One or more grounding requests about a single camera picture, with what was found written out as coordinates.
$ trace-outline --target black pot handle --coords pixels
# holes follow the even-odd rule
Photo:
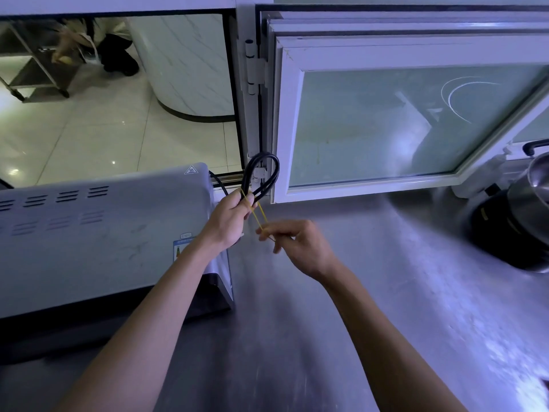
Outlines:
[[[549,146],[549,139],[545,140],[536,140],[535,142],[530,142],[522,146],[522,150],[526,156],[534,156],[534,149],[536,147]]]

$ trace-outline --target vent slot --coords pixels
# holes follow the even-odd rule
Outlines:
[[[47,196],[48,195],[37,195],[35,197],[27,197],[27,199],[23,204],[23,207],[28,208],[28,207],[37,207],[39,205],[44,205],[45,199]]]
[[[98,186],[95,188],[90,188],[88,190],[88,198],[102,197],[105,196],[109,191],[108,186]]]
[[[38,221],[23,222],[21,224],[15,224],[11,229],[11,235],[24,235],[34,233]]]
[[[66,191],[66,192],[59,192],[57,195],[57,198],[55,199],[55,202],[67,202],[67,201],[76,201],[78,198],[79,191]]]
[[[7,211],[13,207],[15,199],[0,201],[0,211]]]
[[[48,221],[48,225],[46,226],[46,230],[65,228],[65,227],[68,227],[68,226],[70,226],[70,215],[67,215],[67,216],[64,216],[64,217],[51,218]]]
[[[93,222],[103,221],[105,210],[93,211],[91,213],[83,213],[80,215],[80,224],[91,224]]]

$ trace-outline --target stainless steel pot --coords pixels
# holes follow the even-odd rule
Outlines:
[[[549,139],[524,145],[527,156],[534,156],[536,147],[549,146]],[[511,213],[533,237],[549,245],[549,152],[534,158],[528,169],[507,191]]]

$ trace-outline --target left hand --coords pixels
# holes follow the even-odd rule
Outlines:
[[[224,197],[217,204],[210,219],[197,238],[212,247],[217,254],[228,249],[238,241],[244,228],[244,220],[250,215],[250,206],[253,208],[254,195],[249,193],[246,200],[242,199],[240,189],[236,189]]]

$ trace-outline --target caster wheel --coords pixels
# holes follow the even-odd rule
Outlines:
[[[10,91],[10,92],[11,92],[11,95],[15,96],[19,101],[21,101],[22,103],[25,102],[26,98],[23,95],[21,95],[19,91]]]

